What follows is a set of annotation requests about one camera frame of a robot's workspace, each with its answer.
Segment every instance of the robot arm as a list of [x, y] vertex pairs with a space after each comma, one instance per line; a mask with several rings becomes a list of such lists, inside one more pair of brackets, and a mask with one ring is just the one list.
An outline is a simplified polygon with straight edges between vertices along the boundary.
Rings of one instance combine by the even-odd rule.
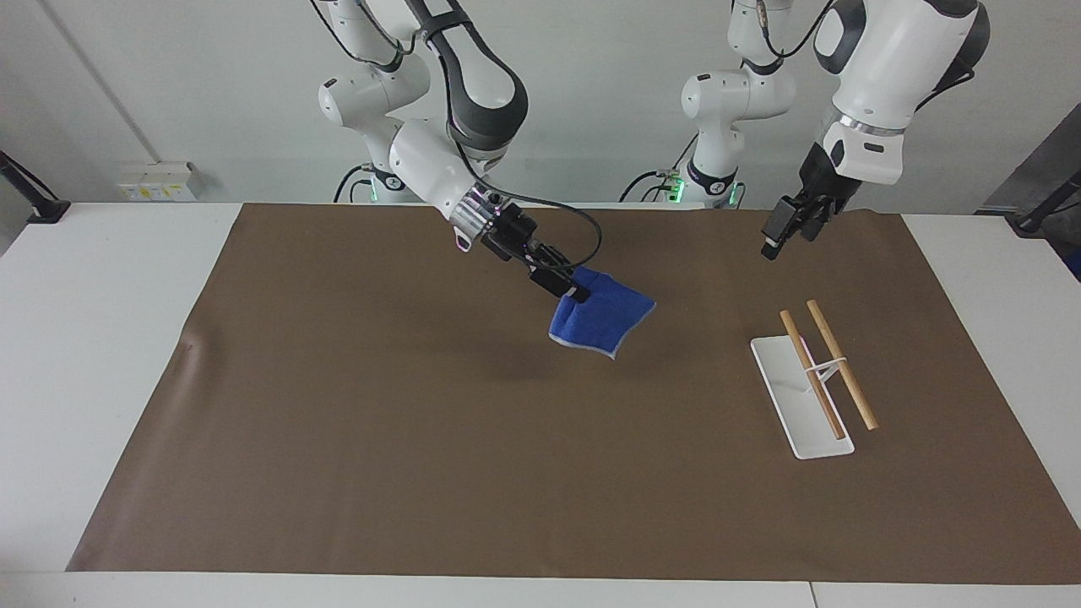
[[791, 9], [792, 0], [735, 0], [729, 45], [743, 58], [740, 68], [700, 74], [683, 87], [683, 113], [698, 128], [698, 144], [679, 166], [682, 200], [723, 204], [744, 151], [735, 122], [773, 118], [792, 107], [796, 81], [770, 50], [759, 16], [759, 10], [768, 13], [771, 30], [779, 32]]
[[977, 0], [835, 2], [815, 53], [841, 85], [800, 169], [802, 189], [783, 197], [762, 229], [762, 254], [776, 259], [797, 232], [814, 240], [864, 182], [895, 184], [917, 110], [971, 78], [989, 39]]
[[[536, 223], [483, 177], [502, 160], [525, 120], [529, 102], [521, 80], [485, 44], [457, 0], [404, 4], [408, 13], [401, 10], [402, 0], [332, 3], [333, 27], [343, 47], [350, 55], [368, 53], [359, 56], [378, 65], [365, 65], [366, 74], [349, 79], [348, 85], [343, 79], [328, 81], [320, 90], [323, 113], [361, 134], [382, 189], [405, 196], [408, 186], [440, 211], [454, 229], [458, 249], [469, 251], [480, 240], [502, 260], [522, 262], [531, 280], [553, 295], [585, 302], [590, 293], [573, 280], [575, 265], [534, 238]], [[416, 34], [443, 69], [448, 117], [442, 125], [386, 116], [428, 90], [423, 62], [413, 55], [399, 57], [400, 44], [395, 54], [386, 40]], [[395, 54], [391, 60], [386, 58], [387, 48]]]

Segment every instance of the wall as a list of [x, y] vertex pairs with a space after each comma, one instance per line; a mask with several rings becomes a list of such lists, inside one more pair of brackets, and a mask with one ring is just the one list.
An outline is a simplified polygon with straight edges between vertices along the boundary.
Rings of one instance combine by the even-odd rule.
[[[971, 212], [1081, 100], [1081, 2], [986, 3], [993, 36], [977, 79], [921, 113], [902, 182], [866, 187], [854, 206]], [[495, 175], [530, 194], [611, 200], [633, 175], [671, 164], [693, 134], [684, 80], [738, 64], [723, 0], [465, 5], [529, 88], [530, 117]], [[820, 6], [798, 2], [783, 41]], [[791, 64], [796, 107], [744, 128], [749, 207], [798, 188], [836, 90], [813, 53]], [[315, 92], [351, 68], [305, 0], [5, 0], [0, 146], [77, 200], [115, 198], [116, 163], [155, 157], [193, 161], [209, 199], [328, 200], [365, 155], [322, 117]], [[440, 97], [436, 88], [400, 115], [439, 116]]]

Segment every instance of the wooden dowel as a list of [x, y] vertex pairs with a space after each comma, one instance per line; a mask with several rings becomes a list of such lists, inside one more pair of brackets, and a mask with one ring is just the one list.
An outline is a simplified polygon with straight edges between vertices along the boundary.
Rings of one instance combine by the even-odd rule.
[[829, 397], [826, 396], [826, 389], [818, 379], [818, 372], [808, 369], [814, 364], [811, 362], [811, 355], [808, 354], [806, 347], [803, 346], [803, 340], [800, 338], [800, 330], [796, 328], [792, 314], [788, 310], [782, 310], [780, 321], [785, 323], [785, 331], [788, 332], [788, 338], [791, 339], [792, 346], [796, 347], [796, 354], [800, 357], [800, 364], [806, 370], [808, 381], [811, 383], [811, 388], [814, 391], [815, 397], [818, 397], [818, 404], [822, 405], [822, 411], [826, 414], [826, 420], [829, 421], [829, 427], [833, 431], [833, 437], [843, 439], [844, 428], [841, 427], [841, 421], [837, 419], [837, 412], [829, 405]]
[[[822, 314], [818, 302], [815, 300], [809, 301], [808, 308], [811, 309], [811, 316], [814, 317], [814, 322], [818, 326], [818, 331], [822, 332], [822, 336], [826, 340], [826, 346], [829, 348], [830, 356], [835, 359], [843, 357], [844, 353], [841, 351], [841, 345], [837, 342], [833, 331], [829, 329], [829, 323], [826, 322], [826, 316]], [[875, 431], [879, 427], [878, 418], [875, 417], [870, 404], [867, 402], [867, 397], [864, 396], [863, 388], [856, 382], [856, 375], [852, 373], [852, 366], [849, 365], [848, 360], [843, 360], [839, 367], [841, 378], [844, 379], [844, 385], [849, 387], [849, 393], [852, 394], [852, 400], [855, 401], [856, 409], [859, 410], [859, 415], [864, 419], [864, 424], [868, 431]]]

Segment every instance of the white table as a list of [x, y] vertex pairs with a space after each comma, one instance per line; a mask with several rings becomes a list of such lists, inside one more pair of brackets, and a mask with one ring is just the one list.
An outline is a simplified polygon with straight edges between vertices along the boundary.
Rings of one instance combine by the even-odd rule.
[[[0, 606], [1081, 606], [1081, 586], [63, 573], [239, 209], [78, 204], [0, 257]], [[1001, 220], [906, 221], [1081, 520], [1081, 287]]]

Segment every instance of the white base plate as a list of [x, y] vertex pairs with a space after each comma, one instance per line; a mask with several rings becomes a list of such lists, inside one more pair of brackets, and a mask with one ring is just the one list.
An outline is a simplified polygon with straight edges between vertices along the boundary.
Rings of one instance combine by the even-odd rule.
[[[750, 341], [750, 349], [755, 353], [758, 361], [758, 369], [765, 380], [765, 387], [770, 391], [770, 397], [777, 409], [777, 417], [780, 418], [780, 425], [788, 436], [788, 444], [792, 447], [792, 453], [800, 460], [815, 458], [827, 458], [851, 454], [856, 451], [849, 429], [841, 421], [841, 428], [844, 428], [844, 439], [833, 437], [833, 431], [829, 427], [829, 421], [822, 411], [818, 398], [811, 391], [811, 381], [803, 370], [796, 349], [792, 348], [792, 341], [787, 335], [778, 338], [756, 338]], [[826, 396], [829, 398], [829, 407], [837, 413], [837, 406], [833, 405], [833, 397], [826, 388]]]

